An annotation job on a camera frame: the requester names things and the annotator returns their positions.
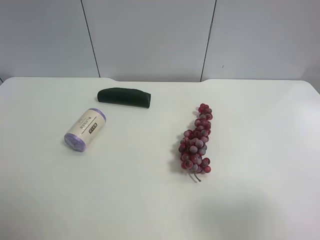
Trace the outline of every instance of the red grape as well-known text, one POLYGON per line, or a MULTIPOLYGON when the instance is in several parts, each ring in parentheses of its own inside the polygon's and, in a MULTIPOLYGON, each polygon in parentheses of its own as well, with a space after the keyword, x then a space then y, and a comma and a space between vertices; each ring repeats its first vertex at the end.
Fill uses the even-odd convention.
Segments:
POLYGON ((198 162, 198 157, 196 155, 191 155, 190 160, 193 164, 197 164, 198 162))
POLYGON ((202 163, 202 159, 200 157, 198 157, 196 164, 200 165, 201 163, 202 163))
POLYGON ((202 130, 200 134, 202 137, 207 137, 209 135, 209 132, 207 130, 202 130))
POLYGON ((200 120, 195 120, 195 121, 194 121, 194 125, 195 125, 196 127, 199 127, 200 124, 201 124, 201 121, 200 121, 200 120))
POLYGON ((212 113, 212 109, 211 108, 206 108, 204 111, 206 114, 210 114, 212 113))
POLYGON ((200 138, 200 140, 201 140, 202 142, 204 142, 204 143, 208 142, 208 141, 207 141, 207 138, 206 138, 205 136, 202 136, 202 137, 200 138))
POLYGON ((187 169, 186 166, 185 166, 185 162, 184 162, 184 161, 181 163, 181 167, 182 167, 183 169, 187 169))
POLYGON ((183 136, 189 137, 189 136, 190 136, 190 132, 189 132, 189 131, 185 131, 185 132, 183 133, 183 136))
POLYGON ((203 159, 202 162, 201 162, 201 164, 200 164, 200 166, 201 166, 202 168, 205 168, 206 166, 208 166, 208 162, 203 159))
POLYGON ((201 120, 200 121, 200 125, 202 125, 202 126, 206 126, 207 124, 208 124, 207 120, 201 120))
POLYGON ((197 141, 197 139, 192 139, 191 141, 190 141, 190 146, 193 146, 193 145, 195 145, 196 144, 196 141, 197 141))
POLYGON ((185 144, 181 144, 180 146, 179 146, 179 152, 180 153, 182 153, 182 152, 184 152, 185 150, 186 150, 186 145, 185 144))
POLYGON ((197 141, 195 141, 195 146, 197 148, 202 148, 204 146, 204 142, 201 140, 197 140, 197 141))
POLYGON ((198 169, 197 164, 193 164, 192 167, 190 168, 191 171, 196 171, 198 169))
POLYGON ((183 154, 182 155, 182 161, 188 161, 188 160, 190 160, 190 155, 187 154, 187 153, 183 154))
POLYGON ((201 138, 201 133, 200 133, 199 131, 196 131, 196 132, 194 133, 194 136, 195 136, 196 138, 201 138))
POLYGON ((210 164, 210 159, 205 157, 203 160, 207 161, 208 165, 210 164))
POLYGON ((190 153, 195 154, 196 152, 198 152, 198 148, 196 146, 191 146, 189 151, 190 153))
POLYGON ((200 173, 202 171, 202 167, 201 166, 198 166, 198 169, 196 170, 197 173, 200 173))
POLYGON ((206 166, 206 167, 203 169, 203 171, 204 171, 206 174, 208 174, 208 173, 211 172, 211 167, 210 167, 210 166, 206 166))
POLYGON ((190 160, 187 160, 187 161, 184 162, 184 166, 185 166, 186 169, 192 168, 193 165, 194 164, 190 160))
POLYGON ((196 129, 201 132, 203 129, 205 129, 205 127, 200 125, 196 129))
POLYGON ((178 148, 181 153, 180 160, 183 169, 190 169, 196 179, 201 180, 196 176, 196 173, 210 173, 210 159, 205 157, 207 151, 206 143, 209 141, 211 133, 211 122, 213 119, 212 109, 207 104, 201 103, 198 108, 199 117, 194 121, 195 129, 188 129, 183 133, 183 139, 180 141, 178 148))
POLYGON ((202 148, 199 148, 198 150, 198 154, 200 154, 200 156, 203 156, 206 154, 206 150, 202 147, 202 148))

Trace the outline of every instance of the white table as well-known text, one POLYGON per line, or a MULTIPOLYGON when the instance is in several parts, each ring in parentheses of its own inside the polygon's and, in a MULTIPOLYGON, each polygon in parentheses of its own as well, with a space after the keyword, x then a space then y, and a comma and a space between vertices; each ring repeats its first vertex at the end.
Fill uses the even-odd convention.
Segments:
POLYGON ((0 87, 1 240, 318 240, 320 95, 303 81, 15 77, 0 87), (150 109, 97 102, 151 93, 150 109), (181 172, 178 137, 213 109, 212 171, 181 172), (107 124, 85 152, 64 134, 107 124))

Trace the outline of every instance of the white surface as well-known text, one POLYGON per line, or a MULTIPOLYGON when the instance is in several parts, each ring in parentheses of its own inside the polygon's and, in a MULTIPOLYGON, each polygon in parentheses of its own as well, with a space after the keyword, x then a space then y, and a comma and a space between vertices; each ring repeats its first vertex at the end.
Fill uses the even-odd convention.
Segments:
POLYGON ((218 0, 203 79, 302 79, 319 91, 320 74, 305 76, 320 69, 319 9, 319 0, 218 0))
POLYGON ((12 78, 0 103, 0 239, 320 238, 320 95, 306 82, 12 78), (151 93, 150 109, 97 102, 111 87, 151 93), (177 143, 202 102, 212 172, 195 183, 177 143), (75 152, 63 136, 88 108, 107 123, 75 152))
POLYGON ((102 77, 199 82, 213 0, 84 0, 102 77))
POLYGON ((2 0, 0 78, 98 77, 80 0, 2 0))

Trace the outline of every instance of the dark green object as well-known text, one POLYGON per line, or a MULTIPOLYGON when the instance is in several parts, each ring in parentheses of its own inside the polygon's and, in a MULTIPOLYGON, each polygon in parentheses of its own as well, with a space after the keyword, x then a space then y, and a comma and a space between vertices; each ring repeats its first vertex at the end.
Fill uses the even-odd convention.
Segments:
POLYGON ((99 91, 97 98, 101 103, 148 109, 150 107, 151 94, 137 89, 113 87, 99 91))

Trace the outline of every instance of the grape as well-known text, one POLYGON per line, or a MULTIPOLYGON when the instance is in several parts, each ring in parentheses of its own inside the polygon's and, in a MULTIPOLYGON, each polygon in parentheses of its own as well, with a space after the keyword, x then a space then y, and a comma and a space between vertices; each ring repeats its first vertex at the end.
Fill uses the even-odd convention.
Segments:
POLYGON ((202 130, 200 134, 202 137, 207 137, 209 135, 209 132, 207 130, 202 130))
POLYGON ((201 162, 200 166, 202 168, 205 168, 206 166, 208 166, 208 162, 205 159, 202 159, 202 162, 201 162))
POLYGON ((189 132, 189 131, 185 131, 185 132, 183 133, 183 136, 189 137, 189 136, 190 136, 190 132, 189 132))
POLYGON ((205 129, 205 127, 200 125, 200 126, 198 126, 196 129, 201 132, 202 130, 205 129))
POLYGON ((202 142, 204 142, 204 143, 208 142, 208 141, 207 141, 207 138, 206 138, 205 136, 202 136, 202 137, 200 138, 200 140, 201 140, 202 142))
POLYGON ((201 138, 201 132, 196 131, 196 132, 194 133, 194 136, 195 136, 196 138, 201 138))
POLYGON ((196 146, 191 146, 189 151, 190 153, 195 154, 196 152, 198 152, 198 148, 196 146))
POLYGON ((191 155, 190 160, 193 164, 198 163, 198 157, 196 155, 191 155))
POLYGON ((206 167, 203 169, 203 171, 204 171, 206 174, 208 174, 208 173, 211 172, 211 167, 210 167, 210 166, 206 166, 206 167))
POLYGON ((206 126, 207 124, 208 124, 207 120, 201 120, 200 121, 200 125, 202 125, 202 126, 206 126))
POLYGON ((186 169, 192 168, 193 165, 194 164, 190 160, 187 160, 187 161, 184 162, 184 166, 185 166, 186 169))
POLYGON ((195 146, 196 146, 197 148, 202 148, 202 147, 204 146, 204 142, 201 141, 201 140, 197 140, 197 141, 195 142, 195 146))
POLYGON ((201 163, 202 163, 202 159, 200 157, 198 157, 196 164, 200 165, 201 163))
POLYGON ((202 167, 201 167, 201 166, 198 166, 198 169, 196 170, 196 172, 197 172, 197 173, 201 173, 202 170, 203 170, 202 167))
POLYGON ((193 164, 192 167, 190 168, 191 171, 196 171, 198 169, 197 164, 193 164))
POLYGON ((196 144, 196 139, 195 138, 193 138, 191 141, 190 141, 190 146, 193 146, 193 145, 195 145, 196 144))
POLYGON ((212 113, 212 109, 211 108, 206 108, 204 112, 206 114, 210 114, 210 113, 212 113))
POLYGON ((200 126, 200 123, 201 123, 200 120, 195 120, 195 121, 194 121, 194 125, 195 125, 196 127, 199 127, 199 126, 200 126))
POLYGON ((185 144, 181 144, 181 145, 179 146, 179 152, 182 153, 182 152, 184 152, 185 150, 186 150, 186 145, 185 145, 185 144))
POLYGON ((206 154, 206 150, 204 148, 199 148, 198 153, 200 154, 200 156, 203 156, 206 154))
POLYGON ((203 160, 206 160, 208 162, 208 165, 210 164, 210 159, 205 157, 203 160))
POLYGON ((182 167, 183 169, 187 169, 186 166, 185 166, 185 162, 184 162, 184 161, 181 163, 181 167, 182 167))
POLYGON ((182 155, 182 161, 188 161, 188 160, 190 160, 190 155, 187 154, 187 153, 183 154, 182 155))

